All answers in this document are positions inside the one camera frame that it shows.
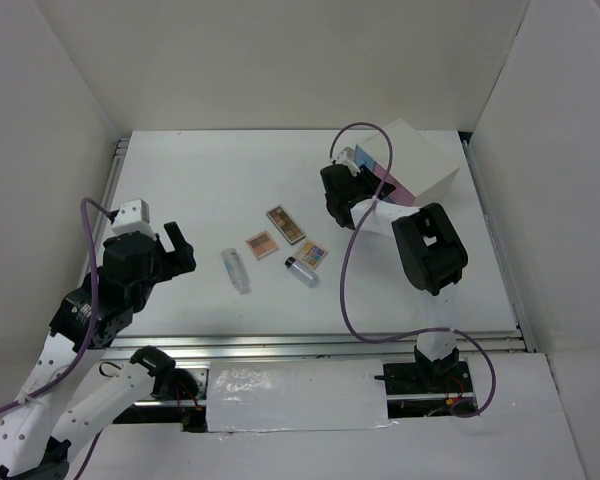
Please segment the clear plastic bottle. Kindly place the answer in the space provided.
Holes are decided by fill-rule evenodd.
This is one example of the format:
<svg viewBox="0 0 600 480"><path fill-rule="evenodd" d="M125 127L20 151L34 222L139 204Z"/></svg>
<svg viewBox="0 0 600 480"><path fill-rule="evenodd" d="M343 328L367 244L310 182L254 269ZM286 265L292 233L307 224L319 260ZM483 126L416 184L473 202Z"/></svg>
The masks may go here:
<svg viewBox="0 0 600 480"><path fill-rule="evenodd" d="M225 249L221 252L221 258L236 291L241 295L249 293L249 278L238 252L234 248Z"/></svg>

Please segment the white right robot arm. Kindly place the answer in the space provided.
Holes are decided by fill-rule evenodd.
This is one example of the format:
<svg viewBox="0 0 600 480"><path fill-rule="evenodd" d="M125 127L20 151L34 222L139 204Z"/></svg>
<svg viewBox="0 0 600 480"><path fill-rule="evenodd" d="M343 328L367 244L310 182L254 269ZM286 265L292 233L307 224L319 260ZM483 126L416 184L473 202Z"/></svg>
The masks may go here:
<svg viewBox="0 0 600 480"><path fill-rule="evenodd" d="M395 241L407 280L424 293L425 327L415 333L415 379L437 391L459 361L453 333L457 284L468 253L446 211L438 203L424 207L395 204L396 190L367 166L332 164L320 170L326 208L336 223L353 231L372 232Z"/></svg>

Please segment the light blue drawer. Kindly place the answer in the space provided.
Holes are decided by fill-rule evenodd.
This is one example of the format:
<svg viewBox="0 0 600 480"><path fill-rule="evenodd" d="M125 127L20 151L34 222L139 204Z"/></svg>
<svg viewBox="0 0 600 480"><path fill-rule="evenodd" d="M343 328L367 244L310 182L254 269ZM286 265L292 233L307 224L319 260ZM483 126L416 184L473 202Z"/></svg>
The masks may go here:
<svg viewBox="0 0 600 480"><path fill-rule="evenodd" d="M355 147L354 163L359 169L365 167L370 172L374 172L374 169L377 165L375 159L368 154L360 144L357 144Z"/></svg>

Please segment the small bottle black cap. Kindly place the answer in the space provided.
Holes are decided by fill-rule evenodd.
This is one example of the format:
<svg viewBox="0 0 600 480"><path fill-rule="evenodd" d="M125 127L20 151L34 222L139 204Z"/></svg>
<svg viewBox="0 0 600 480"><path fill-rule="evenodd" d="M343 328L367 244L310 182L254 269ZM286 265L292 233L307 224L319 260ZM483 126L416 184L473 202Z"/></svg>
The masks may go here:
<svg viewBox="0 0 600 480"><path fill-rule="evenodd" d="M285 260L284 265L286 269L305 286L314 288L318 285L319 278L315 272L295 257L288 257Z"/></svg>

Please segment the pink drawer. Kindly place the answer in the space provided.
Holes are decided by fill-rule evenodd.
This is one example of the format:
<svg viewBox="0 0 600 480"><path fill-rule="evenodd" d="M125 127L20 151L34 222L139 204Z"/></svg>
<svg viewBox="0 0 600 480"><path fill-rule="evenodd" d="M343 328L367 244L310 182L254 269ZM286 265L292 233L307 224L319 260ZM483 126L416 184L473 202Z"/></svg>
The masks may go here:
<svg viewBox="0 0 600 480"><path fill-rule="evenodd" d="M382 179L386 174L386 169L383 168L379 163L375 163L373 166L373 173L378 178ZM384 198L386 202L392 202L394 204L407 207L412 207L414 205L415 196L392 175L389 175L386 179L385 186L388 185L392 185L394 189Z"/></svg>

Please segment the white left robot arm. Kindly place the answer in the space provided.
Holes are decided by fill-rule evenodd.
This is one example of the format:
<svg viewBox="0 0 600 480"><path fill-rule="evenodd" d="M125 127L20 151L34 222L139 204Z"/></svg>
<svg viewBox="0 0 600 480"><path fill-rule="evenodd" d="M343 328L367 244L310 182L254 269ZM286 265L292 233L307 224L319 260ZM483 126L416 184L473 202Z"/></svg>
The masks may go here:
<svg viewBox="0 0 600 480"><path fill-rule="evenodd" d="M153 288L195 270L193 247L178 224L164 229L172 250L140 231L107 239L103 262L93 263L82 285L63 298L18 398L0 408L0 479L63 479L79 449L134 402L196 393L195 380L173 358L144 346L104 387L69 404Z"/></svg>

